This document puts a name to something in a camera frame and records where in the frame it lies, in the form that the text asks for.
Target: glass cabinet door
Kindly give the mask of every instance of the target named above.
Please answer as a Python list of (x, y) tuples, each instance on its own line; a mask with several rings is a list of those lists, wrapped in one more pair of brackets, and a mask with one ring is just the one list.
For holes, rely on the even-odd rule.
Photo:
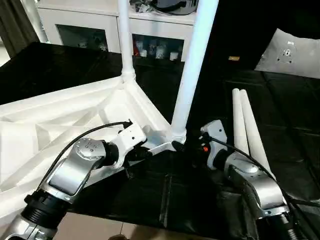
[(51, 44), (120, 53), (116, 16), (38, 8)]
[(56, 24), (63, 45), (83, 49), (108, 51), (103, 29)]
[(135, 56), (181, 61), (184, 49), (183, 39), (132, 34)]

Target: white cabinet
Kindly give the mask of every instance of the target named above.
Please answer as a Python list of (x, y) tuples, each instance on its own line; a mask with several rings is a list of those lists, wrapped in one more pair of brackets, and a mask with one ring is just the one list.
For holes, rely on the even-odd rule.
[[(37, 8), (50, 43), (121, 52), (116, 0), (41, 0)], [(195, 17), (196, 13), (170, 16), (130, 8), (132, 53), (185, 61)]]
[(115, 16), (43, 8), (38, 11), (52, 44), (121, 52)]

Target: floor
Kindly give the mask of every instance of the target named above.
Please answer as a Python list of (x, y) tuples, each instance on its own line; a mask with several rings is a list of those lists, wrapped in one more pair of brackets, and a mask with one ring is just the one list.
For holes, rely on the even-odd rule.
[[(5, 227), (0, 227), (0, 236), (4, 231)], [(107, 240), (118, 234), (122, 234), (130, 240), (211, 239), (121, 221), (68, 213), (61, 221), (54, 240)]]
[(6, 62), (8, 62), (9, 60), (10, 60), (10, 57), (7, 53), (5, 46), (0, 45), (0, 67)]

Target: black fabric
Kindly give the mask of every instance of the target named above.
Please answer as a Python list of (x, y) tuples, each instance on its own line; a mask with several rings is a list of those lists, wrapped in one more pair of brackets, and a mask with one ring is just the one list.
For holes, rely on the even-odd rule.
[[(31, 67), (35, 60), (36, 71)], [(138, 84), (171, 122), (183, 63), (140, 57), (134, 57), (133, 62)], [(34, 43), (0, 68), (1, 89), (10, 93), (0, 95), (0, 104), (120, 74), (119, 54)], [(233, 88), (248, 91), (279, 184), (310, 221), (320, 226), (319, 80), (204, 67), (187, 123), (188, 133), (221, 119), (232, 144)], [(203, 172), (193, 168), (191, 162), (179, 153), (162, 152), (133, 166), (133, 179), (122, 171), (87, 187), (72, 211), (215, 239), (257, 239), (241, 192), (221, 171)], [(303, 219), (301, 224), (307, 227)]]
[(319, 3), (317, 1), (279, 2), (277, 1), (277, 8), (275, 8), (278, 13), (275, 22), (279, 29), (298, 38), (320, 39), (320, 16), (317, 11)]
[(277, 30), (275, 5), (256, 0), (219, 1), (206, 62), (222, 68), (255, 69)]
[(39, 42), (20, 0), (0, 0), (0, 36), (11, 58)]

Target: dark curtain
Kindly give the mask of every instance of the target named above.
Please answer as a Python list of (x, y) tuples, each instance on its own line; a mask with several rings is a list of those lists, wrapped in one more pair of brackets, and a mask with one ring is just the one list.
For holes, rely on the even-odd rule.
[(11, 58), (39, 42), (20, 0), (0, 0), (0, 36)]

